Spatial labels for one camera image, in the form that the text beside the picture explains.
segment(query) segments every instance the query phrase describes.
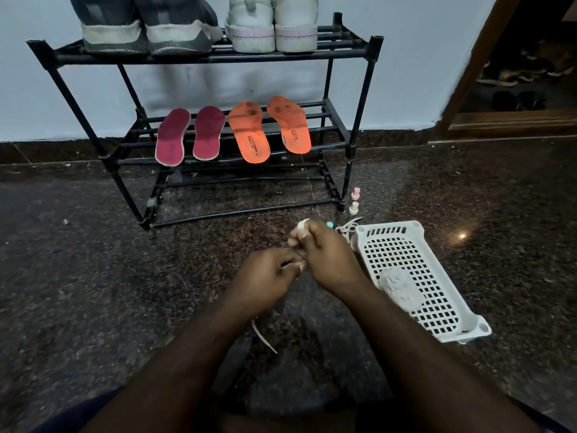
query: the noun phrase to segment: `shoe rack shelf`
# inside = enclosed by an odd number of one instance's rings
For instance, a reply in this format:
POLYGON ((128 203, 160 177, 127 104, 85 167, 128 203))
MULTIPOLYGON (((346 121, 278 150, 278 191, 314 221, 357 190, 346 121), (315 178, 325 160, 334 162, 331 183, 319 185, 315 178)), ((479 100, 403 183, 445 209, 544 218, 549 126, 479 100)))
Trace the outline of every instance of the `shoe rack shelf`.
MULTIPOLYGON (((64 47, 53 49, 46 41, 30 40, 27 41, 31 50, 38 58, 42 67, 47 70, 52 77, 54 83, 60 90, 64 99, 70 106, 70 109, 82 125, 90 141, 98 152, 99 158, 105 165, 106 169, 112 175, 116 182, 122 196, 128 203, 130 210, 138 220, 139 224, 145 229, 154 229, 165 226, 179 225, 186 222, 194 222, 197 220, 213 219, 220 217, 229 217, 236 215, 251 214, 256 212, 265 212, 271 210, 286 210, 297 207, 306 207, 317 204, 335 204, 339 210, 344 210, 345 198, 347 197, 347 190, 349 188, 350 174, 353 167, 353 160, 356 151, 356 142, 359 126, 361 124, 362 113, 365 107, 366 96, 369 92, 371 78, 374 71, 374 65, 379 58, 379 52, 383 43, 382 36, 372 36, 366 42, 362 38, 355 35, 348 28, 342 24, 342 14, 335 13, 333 16, 332 26, 320 26, 318 37, 318 48, 314 52, 308 53, 291 53, 285 54, 280 52, 272 52, 266 54, 243 54, 233 51, 232 45, 227 39, 219 41, 213 46, 213 50, 208 55, 201 56, 166 56, 166 57, 152 57, 150 55, 127 55, 127 56, 110 56, 104 57, 100 55, 91 55, 86 53, 83 42, 77 41, 64 47), (339 115, 335 111, 334 106, 328 98, 329 87, 331 84, 331 74, 333 61, 335 59, 348 58, 364 58, 367 62, 365 72, 365 79, 361 89, 361 97, 359 99, 357 114, 351 131, 344 126, 339 115), (307 114, 307 119, 321 119, 321 126, 310 128, 310 132, 318 134, 317 145, 313 145, 310 153, 305 155, 306 159, 314 158, 310 162, 297 163, 293 160, 276 162, 275 158, 280 157, 297 157, 293 153, 287 152, 284 148, 278 148, 270 153, 270 159, 262 164, 249 164, 243 160, 238 151, 223 152, 215 160, 198 161, 193 156, 185 156, 184 161, 178 167, 183 176, 192 174, 191 178, 184 178, 182 182, 170 182, 169 176, 173 174, 174 170, 170 167, 160 165, 154 158, 137 158, 134 153, 142 149, 154 149, 156 145, 156 133, 158 129, 152 128, 150 123, 159 123, 164 119, 163 117, 149 118, 142 107, 138 95, 132 86, 130 79, 126 73, 124 65, 168 65, 168 64, 197 64, 197 63, 237 63, 237 62, 273 62, 273 61, 288 61, 288 60, 314 60, 326 59, 328 60, 327 77, 325 81, 324 96, 322 100, 299 103, 303 108, 320 108, 321 112, 314 114, 307 114), (96 135, 90 123, 84 116, 84 113, 78 106, 72 93, 66 86, 58 69, 66 65, 117 65, 122 78, 126 83, 126 87, 132 97, 136 106, 136 120, 128 133, 114 152, 107 152, 102 145, 100 138, 96 135), (339 141, 336 143, 325 143, 325 134, 328 132, 335 132, 339 141), (339 190, 331 177, 331 173, 322 156, 325 150, 344 150, 344 160, 346 161, 346 170, 344 174, 344 183, 342 191, 339 190), (119 174, 121 167, 125 166, 158 166, 159 173, 157 180, 152 189, 152 193, 148 198, 147 206, 142 213, 134 199, 126 189, 122 177, 119 174), (315 170, 318 172, 317 176, 304 175, 296 176, 294 173, 283 175, 279 172, 287 169, 298 167, 306 168, 307 170, 315 170), (237 175, 235 178, 218 178, 221 174, 237 175), (295 181, 310 181, 318 180, 324 181, 327 187, 328 197, 324 200, 303 201, 299 203, 277 205, 273 207, 254 208, 251 210, 233 210, 228 212, 217 212, 208 215, 191 215, 186 218, 179 218, 173 220, 165 220, 159 222, 156 220, 156 210, 162 203, 162 193, 165 188, 177 186, 197 186, 197 185, 215 185, 219 183, 238 182, 255 182, 255 181, 275 181, 275 182, 295 182, 295 181)), ((273 119, 263 119, 263 123, 273 122, 273 119)), ((265 134, 270 139, 271 137, 280 137, 279 130, 267 130, 265 134)), ((194 125, 188 127, 184 136, 185 152, 191 152, 191 146, 194 144, 194 125)), ((234 135, 223 134, 221 141, 234 141, 234 135)))

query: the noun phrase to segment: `dark tile baseboard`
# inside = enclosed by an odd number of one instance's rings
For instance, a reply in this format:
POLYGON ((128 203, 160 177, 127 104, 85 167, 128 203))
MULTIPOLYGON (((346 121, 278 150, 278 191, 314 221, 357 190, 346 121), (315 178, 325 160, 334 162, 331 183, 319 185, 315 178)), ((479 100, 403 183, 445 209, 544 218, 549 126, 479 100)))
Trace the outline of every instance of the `dark tile baseboard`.
MULTIPOLYGON (((433 130, 364 130, 359 133, 357 147, 392 147, 426 144, 433 137, 433 130)), ((105 138, 101 142, 105 149, 112 153, 121 138, 105 138)), ((338 141, 335 133, 327 134, 325 143, 338 141)), ((318 138, 313 137, 313 145, 318 138)), ((138 157, 153 156, 151 149, 139 152, 138 157)), ((38 164, 48 162, 91 161, 97 160, 98 154, 90 140, 70 141, 25 141, 21 143, 0 143, 0 165, 4 164, 38 164)))

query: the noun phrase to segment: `orange insole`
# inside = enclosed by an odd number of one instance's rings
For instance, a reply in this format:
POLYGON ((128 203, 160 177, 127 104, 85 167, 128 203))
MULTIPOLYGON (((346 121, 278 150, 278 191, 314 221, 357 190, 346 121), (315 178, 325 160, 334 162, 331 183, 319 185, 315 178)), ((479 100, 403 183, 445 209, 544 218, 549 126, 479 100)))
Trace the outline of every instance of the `orange insole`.
POLYGON ((268 102, 267 112, 279 124, 280 133, 289 152, 310 151, 310 133, 303 108, 284 97, 276 96, 268 102))
POLYGON ((258 164, 268 159, 270 146, 263 132, 263 110, 258 104, 254 101, 237 104, 228 115, 228 124, 246 162, 258 164))

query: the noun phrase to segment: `dark granite floor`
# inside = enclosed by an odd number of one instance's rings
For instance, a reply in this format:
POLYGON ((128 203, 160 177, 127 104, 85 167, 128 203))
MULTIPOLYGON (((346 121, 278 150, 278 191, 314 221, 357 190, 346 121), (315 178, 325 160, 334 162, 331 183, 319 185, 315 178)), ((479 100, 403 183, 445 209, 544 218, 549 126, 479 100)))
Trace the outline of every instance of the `dark granite floor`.
MULTIPOLYGON (((577 429, 577 144, 572 139, 358 151, 363 223, 417 219, 493 334, 450 344, 501 388, 577 429)), ((338 152, 327 155, 342 174, 338 152)), ((145 201, 151 169, 126 175, 145 201)), ((320 182, 167 192, 163 218, 326 196, 320 182)), ((334 207, 143 232, 100 163, 0 167, 0 431, 126 381, 225 288, 253 249, 334 207)), ((386 380, 350 313, 303 276, 225 359, 215 390, 251 413, 378 399, 386 380)))

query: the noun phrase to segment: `hand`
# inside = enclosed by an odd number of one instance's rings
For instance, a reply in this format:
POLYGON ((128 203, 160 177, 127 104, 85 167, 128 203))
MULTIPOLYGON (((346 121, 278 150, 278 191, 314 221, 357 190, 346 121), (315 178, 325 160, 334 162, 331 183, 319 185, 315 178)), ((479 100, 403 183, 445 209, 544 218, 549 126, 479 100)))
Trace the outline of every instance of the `hand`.
POLYGON ((320 220, 307 220, 304 229, 293 229, 288 245, 302 246, 307 266, 319 285, 333 294, 366 279, 350 245, 320 220))
POLYGON ((287 247, 257 250, 246 259, 224 296, 252 319, 272 308, 304 268, 304 258, 287 247))

